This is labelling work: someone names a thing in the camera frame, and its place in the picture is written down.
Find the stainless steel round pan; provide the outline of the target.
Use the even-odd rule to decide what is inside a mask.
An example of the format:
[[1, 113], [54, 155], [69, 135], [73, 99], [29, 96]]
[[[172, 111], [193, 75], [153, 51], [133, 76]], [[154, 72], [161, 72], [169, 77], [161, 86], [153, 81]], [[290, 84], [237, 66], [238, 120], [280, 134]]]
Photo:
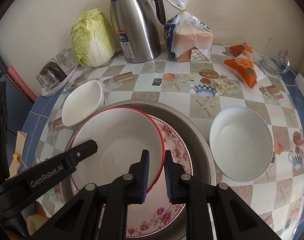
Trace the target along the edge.
[[[185, 115], [162, 103], [146, 100], [122, 101], [101, 111], [113, 107], [130, 107], [150, 116], [159, 127], [165, 149], [170, 150], [173, 161], [181, 164], [187, 174], [206, 184], [215, 185], [215, 164], [211, 150], [202, 133]], [[68, 147], [76, 132], [68, 142]], [[75, 188], [72, 176], [62, 184], [66, 200], [80, 191]], [[162, 168], [158, 181], [151, 191], [147, 191], [145, 202], [128, 207], [126, 236], [128, 239], [181, 239], [185, 234], [185, 207], [169, 202]]]

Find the red rimmed floral bowl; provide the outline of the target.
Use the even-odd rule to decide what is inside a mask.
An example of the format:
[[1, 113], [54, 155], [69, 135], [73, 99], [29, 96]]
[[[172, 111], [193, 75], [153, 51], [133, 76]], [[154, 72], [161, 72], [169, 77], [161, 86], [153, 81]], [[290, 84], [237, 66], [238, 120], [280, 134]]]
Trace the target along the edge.
[[161, 175], [166, 149], [162, 133], [150, 116], [130, 107], [106, 109], [77, 130], [70, 147], [90, 139], [96, 142], [98, 150], [81, 161], [72, 174], [77, 190], [88, 183], [98, 186], [111, 183], [140, 161], [143, 150], [148, 150], [147, 190], [151, 191]]

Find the pink floral round plate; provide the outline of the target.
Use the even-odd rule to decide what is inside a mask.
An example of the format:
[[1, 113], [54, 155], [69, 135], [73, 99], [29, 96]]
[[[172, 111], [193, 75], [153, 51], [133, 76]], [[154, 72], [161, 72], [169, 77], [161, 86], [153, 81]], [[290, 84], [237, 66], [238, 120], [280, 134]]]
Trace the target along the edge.
[[183, 179], [192, 176], [185, 143], [160, 119], [128, 107], [108, 109], [77, 130], [71, 146], [94, 144], [77, 166], [78, 190], [108, 194], [101, 239], [141, 238], [167, 227], [185, 206]]

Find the pale blue white bowl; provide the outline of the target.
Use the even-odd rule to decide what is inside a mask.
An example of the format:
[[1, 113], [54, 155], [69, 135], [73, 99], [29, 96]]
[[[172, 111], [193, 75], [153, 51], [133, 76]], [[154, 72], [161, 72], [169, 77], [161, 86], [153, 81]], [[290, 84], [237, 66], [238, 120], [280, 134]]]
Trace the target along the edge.
[[227, 107], [216, 115], [209, 130], [209, 146], [219, 170], [240, 183], [260, 178], [273, 155], [266, 122], [243, 106]]

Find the white square bowl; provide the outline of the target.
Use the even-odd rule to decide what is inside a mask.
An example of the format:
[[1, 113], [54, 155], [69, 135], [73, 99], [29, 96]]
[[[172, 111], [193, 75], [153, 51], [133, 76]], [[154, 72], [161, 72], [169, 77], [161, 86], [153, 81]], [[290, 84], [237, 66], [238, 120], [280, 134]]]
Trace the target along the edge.
[[62, 123], [65, 127], [74, 127], [104, 106], [101, 83], [88, 81], [67, 96], [62, 108]]

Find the dark blue refrigerator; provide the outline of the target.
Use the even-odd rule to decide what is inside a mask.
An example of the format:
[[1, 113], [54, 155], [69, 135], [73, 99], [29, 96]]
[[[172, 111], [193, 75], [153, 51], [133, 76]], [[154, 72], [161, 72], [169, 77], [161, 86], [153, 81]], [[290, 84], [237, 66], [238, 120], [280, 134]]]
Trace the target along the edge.
[[15, 87], [1, 70], [0, 81], [5, 81], [6, 83], [8, 132], [17, 135], [17, 131], [22, 130], [33, 103]]

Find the patterned plastic tablecloth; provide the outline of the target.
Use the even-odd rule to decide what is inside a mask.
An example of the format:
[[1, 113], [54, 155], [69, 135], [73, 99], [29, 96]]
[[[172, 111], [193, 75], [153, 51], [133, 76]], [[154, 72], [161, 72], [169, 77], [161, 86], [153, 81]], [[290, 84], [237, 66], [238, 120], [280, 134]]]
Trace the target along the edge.
[[87, 81], [97, 80], [107, 105], [125, 100], [159, 102], [189, 118], [209, 142], [211, 156], [234, 171], [248, 170], [251, 150], [262, 133], [244, 116], [220, 111], [242, 106], [259, 114], [273, 141], [273, 157], [258, 179], [232, 179], [216, 172], [217, 182], [227, 183], [282, 239], [304, 238], [304, 101], [294, 74], [260, 72], [253, 88], [237, 78], [225, 61], [227, 48], [214, 46], [210, 59], [178, 63], [162, 53], [147, 63], [127, 63], [121, 53], [98, 68], [80, 67], [64, 89], [40, 96], [23, 130], [28, 137], [22, 168], [63, 151], [73, 129], [61, 121], [67, 96]]

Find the orange snack packet front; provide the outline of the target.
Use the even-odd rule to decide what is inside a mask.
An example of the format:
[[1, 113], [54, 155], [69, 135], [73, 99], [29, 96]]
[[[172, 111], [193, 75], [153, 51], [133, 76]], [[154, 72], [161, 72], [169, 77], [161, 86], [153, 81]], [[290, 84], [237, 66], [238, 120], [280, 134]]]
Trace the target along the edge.
[[266, 78], [266, 75], [243, 54], [237, 56], [235, 59], [226, 59], [224, 61], [234, 74], [239, 77], [249, 88], [255, 87], [258, 81]]

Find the orange snack packet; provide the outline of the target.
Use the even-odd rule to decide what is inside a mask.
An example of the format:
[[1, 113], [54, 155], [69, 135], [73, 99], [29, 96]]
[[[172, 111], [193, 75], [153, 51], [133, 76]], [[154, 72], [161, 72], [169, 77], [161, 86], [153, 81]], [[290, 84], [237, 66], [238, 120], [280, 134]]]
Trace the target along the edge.
[[258, 81], [266, 78], [266, 75], [243, 54], [237, 56], [235, 59], [226, 59], [224, 61], [234, 74], [239, 77], [249, 88], [255, 87]]
[[258, 56], [256, 51], [245, 42], [235, 46], [230, 46], [228, 49], [231, 51], [233, 55], [235, 56], [244, 55], [250, 60], [254, 60]]

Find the oval tray with glasses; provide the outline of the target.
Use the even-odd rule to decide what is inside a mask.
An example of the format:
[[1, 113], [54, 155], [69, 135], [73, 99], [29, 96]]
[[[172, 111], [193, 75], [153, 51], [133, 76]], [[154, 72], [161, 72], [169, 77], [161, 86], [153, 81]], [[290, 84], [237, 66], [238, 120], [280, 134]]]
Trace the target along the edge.
[[79, 68], [71, 48], [63, 49], [55, 58], [49, 60], [36, 76], [40, 83], [41, 96], [49, 97], [55, 94], [72, 78]]

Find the bagged sliced bread loaf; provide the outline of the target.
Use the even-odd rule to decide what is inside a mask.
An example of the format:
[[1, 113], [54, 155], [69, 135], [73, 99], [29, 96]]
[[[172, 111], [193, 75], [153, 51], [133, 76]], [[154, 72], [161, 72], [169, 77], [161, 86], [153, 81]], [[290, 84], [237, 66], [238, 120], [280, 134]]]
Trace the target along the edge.
[[178, 14], [164, 24], [164, 41], [170, 58], [177, 62], [210, 59], [213, 32], [187, 11], [190, 0], [165, 1], [178, 10]]

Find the napa cabbage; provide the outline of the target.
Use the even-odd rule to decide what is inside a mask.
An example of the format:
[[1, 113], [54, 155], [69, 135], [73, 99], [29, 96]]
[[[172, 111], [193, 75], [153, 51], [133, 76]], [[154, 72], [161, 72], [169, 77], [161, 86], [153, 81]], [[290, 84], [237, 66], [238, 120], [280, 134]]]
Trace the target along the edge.
[[99, 9], [83, 12], [70, 29], [75, 58], [84, 67], [100, 67], [108, 63], [116, 51], [112, 27]]

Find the orange snack packet back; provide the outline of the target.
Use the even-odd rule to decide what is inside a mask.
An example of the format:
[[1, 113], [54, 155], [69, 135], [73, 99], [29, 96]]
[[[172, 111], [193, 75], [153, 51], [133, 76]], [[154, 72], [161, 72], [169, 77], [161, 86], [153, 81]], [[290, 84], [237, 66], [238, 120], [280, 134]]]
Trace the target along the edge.
[[254, 60], [258, 56], [256, 51], [245, 42], [235, 46], [230, 46], [228, 49], [231, 51], [233, 55], [235, 56], [244, 55], [250, 60]]

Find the stainless steel thermos jug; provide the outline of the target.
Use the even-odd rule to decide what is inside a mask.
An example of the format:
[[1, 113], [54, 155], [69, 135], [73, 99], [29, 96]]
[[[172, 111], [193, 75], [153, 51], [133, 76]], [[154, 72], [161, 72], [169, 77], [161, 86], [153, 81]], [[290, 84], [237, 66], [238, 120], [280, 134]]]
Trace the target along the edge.
[[163, 0], [111, 0], [110, 15], [127, 62], [144, 63], [161, 54], [156, 20], [166, 22]]

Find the clear glass mug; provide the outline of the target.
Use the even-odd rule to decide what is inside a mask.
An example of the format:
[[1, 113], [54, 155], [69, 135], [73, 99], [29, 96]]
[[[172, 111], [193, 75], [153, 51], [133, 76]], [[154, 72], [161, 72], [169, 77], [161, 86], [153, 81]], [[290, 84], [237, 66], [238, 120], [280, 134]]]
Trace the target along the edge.
[[260, 65], [272, 74], [285, 74], [291, 65], [288, 49], [274, 37], [269, 37]]

